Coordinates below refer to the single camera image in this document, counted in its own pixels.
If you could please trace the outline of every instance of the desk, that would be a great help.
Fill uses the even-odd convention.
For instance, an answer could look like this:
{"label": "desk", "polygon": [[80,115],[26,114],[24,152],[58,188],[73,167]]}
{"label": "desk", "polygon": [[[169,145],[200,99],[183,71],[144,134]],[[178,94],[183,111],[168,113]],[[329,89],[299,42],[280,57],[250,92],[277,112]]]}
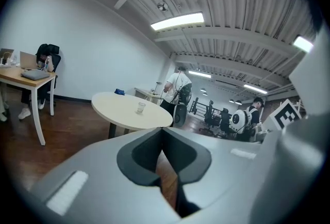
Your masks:
{"label": "desk", "polygon": [[146,98],[148,101],[151,101],[157,105],[158,100],[161,99],[160,95],[158,94],[152,94],[147,90],[135,88],[135,96],[138,98]]}
{"label": "desk", "polygon": [[39,87],[51,81],[51,116],[54,115],[54,84],[55,84],[55,73],[49,73],[50,77],[33,81],[21,76],[23,69],[18,67],[11,68],[0,68],[0,82],[25,88],[31,91],[31,100],[32,100],[32,112],[33,119],[35,122],[37,134],[40,140],[41,145],[45,145],[45,139],[42,134],[39,113],[38,113],[38,99],[37,99],[37,90]]}
{"label": "desk", "polygon": [[[137,114],[139,102],[145,104],[142,114]],[[117,125],[128,130],[144,130],[153,127],[168,127],[173,117],[160,106],[132,95],[102,92],[92,97],[94,110],[110,122],[109,138],[114,138]]]}

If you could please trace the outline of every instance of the person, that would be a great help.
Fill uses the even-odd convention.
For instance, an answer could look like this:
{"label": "person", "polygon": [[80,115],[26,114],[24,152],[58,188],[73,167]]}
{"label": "person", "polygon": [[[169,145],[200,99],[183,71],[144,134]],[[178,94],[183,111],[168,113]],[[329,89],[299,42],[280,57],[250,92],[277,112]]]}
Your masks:
{"label": "person", "polygon": [[0,83],[0,121],[1,122],[6,122],[7,117],[4,115],[6,112],[6,109],[8,109],[9,106],[7,104],[6,100],[6,91],[5,91],[5,86],[3,83]]}
{"label": "person", "polygon": [[167,80],[164,87],[166,95],[160,107],[164,108],[171,116],[173,116],[174,108],[179,100],[177,94],[187,84],[191,84],[191,80],[186,76],[186,68],[183,66],[179,67],[178,71],[173,73]]}
{"label": "person", "polygon": [[[42,44],[38,51],[37,51],[37,67],[38,69],[43,69],[45,67],[45,61],[47,57],[49,57],[49,63],[48,63],[48,71],[53,72],[54,70],[54,65],[53,65],[53,60],[52,60],[52,55],[50,53],[50,50],[48,48],[48,44]],[[45,105],[45,99],[47,92],[49,90],[49,83],[44,84],[40,88],[38,88],[38,97],[39,97],[39,103],[38,103],[38,108],[42,110]],[[22,89],[22,98],[21,102],[24,104],[23,109],[21,113],[19,114],[19,119],[25,119],[26,117],[31,115],[31,111],[29,109],[30,107],[30,94],[31,91],[27,89]]]}
{"label": "person", "polygon": [[236,139],[239,141],[250,141],[250,131],[260,122],[259,109],[264,107],[261,98],[255,98],[251,106],[246,109],[247,115],[251,115],[250,128],[245,129],[242,134],[237,134]]}

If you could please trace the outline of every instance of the fluorescent light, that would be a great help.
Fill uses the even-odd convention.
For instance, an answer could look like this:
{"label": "fluorescent light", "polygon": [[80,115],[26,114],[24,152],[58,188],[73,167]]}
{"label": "fluorescent light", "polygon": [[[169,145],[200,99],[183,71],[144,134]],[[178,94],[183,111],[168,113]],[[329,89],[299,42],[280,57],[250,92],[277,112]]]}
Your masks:
{"label": "fluorescent light", "polygon": [[310,43],[308,40],[304,39],[303,37],[299,36],[296,38],[296,40],[293,43],[294,46],[297,46],[298,48],[304,50],[305,52],[308,52],[313,48],[313,44]]}
{"label": "fluorescent light", "polygon": [[258,91],[258,92],[263,93],[263,94],[267,94],[268,93],[268,92],[266,92],[264,90],[261,90],[259,88],[253,87],[253,86],[244,85],[244,87],[249,88],[249,89],[252,89],[252,90],[255,90],[255,91]]}
{"label": "fluorescent light", "polygon": [[199,75],[199,76],[203,76],[203,77],[207,77],[207,78],[211,78],[212,76],[209,74],[205,74],[205,73],[198,73],[198,72],[193,72],[193,71],[189,71],[190,74],[195,74],[195,75]]}
{"label": "fluorescent light", "polygon": [[178,25],[184,25],[184,24],[191,24],[191,23],[203,23],[204,18],[203,14],[200,13],[194,13],[194,14],[188,14],[188,15],[180,15],[178,17],[166,19],[154,24],[151,24],[151,27],[154,30],[159,30],[162,28],[168,28],[168,27],[174,27]]}

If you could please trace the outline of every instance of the shoe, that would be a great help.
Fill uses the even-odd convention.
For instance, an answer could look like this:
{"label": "shoe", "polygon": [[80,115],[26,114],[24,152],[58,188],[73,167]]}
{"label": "shoe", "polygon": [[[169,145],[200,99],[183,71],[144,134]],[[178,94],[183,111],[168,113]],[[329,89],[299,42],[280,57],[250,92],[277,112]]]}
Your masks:
{"label": "shoe", "polygon": [[22,112],[19,114],[19,119],[22,120],[22,119],[25,119],[26,117],[30,116],[31,115],[31,111],[29,108],[23,108],[22,109]]}
{"label": "shoe", "polygon": [[38,108],[39,108],[40,110],[42,110],[43,107],[45,106],[45,101],[43,102],[43,104],[41,104],[41,102],[39,102],[39,104],[38,104]]}
{"label": "shoe", "polygon": [[0,121],[2,122],[6,122],[7,121],[7,118],[4,114],[0,113]]}
{"label": "shoe", "polygon": [[7,104],[7,102],[4,102],[4,108],[9,109],[9,105]]}

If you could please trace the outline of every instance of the clear cup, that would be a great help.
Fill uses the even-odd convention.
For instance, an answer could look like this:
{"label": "clear cup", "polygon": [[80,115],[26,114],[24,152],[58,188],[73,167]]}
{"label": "clear cup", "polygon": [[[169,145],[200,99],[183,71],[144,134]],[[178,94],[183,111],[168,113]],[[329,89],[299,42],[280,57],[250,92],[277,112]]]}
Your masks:
{"label": "clear cup", "polygon": [[140,102],[138,105],[137,113],[141,114],[144,110],[144,107],[145,107],[145,104]]}

